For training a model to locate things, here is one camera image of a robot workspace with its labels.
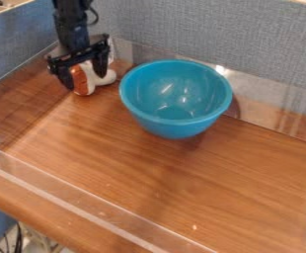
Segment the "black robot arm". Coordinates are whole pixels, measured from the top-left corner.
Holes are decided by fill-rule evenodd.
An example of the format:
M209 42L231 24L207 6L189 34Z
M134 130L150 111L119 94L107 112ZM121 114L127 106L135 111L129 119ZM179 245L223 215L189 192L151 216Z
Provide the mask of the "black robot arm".
M99 21L94 0L51 0L58 46L47 56L48 69L68 90L78 87L71 69L90 61L98 77L109 70L110 35L88 35L88 27Z

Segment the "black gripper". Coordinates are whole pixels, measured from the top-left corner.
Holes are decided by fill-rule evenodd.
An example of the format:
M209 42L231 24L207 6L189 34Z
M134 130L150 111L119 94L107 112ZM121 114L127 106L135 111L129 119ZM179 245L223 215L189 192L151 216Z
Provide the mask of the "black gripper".
M59 44L47 56L51 74L58 76L62 84L68 90L74 89L72 75L68 68L87 60L92 62L96 75L105 78L109 69L109 54L111 46L109 43L110 35L99 34L90 37L90 46L78 51L70 51Z

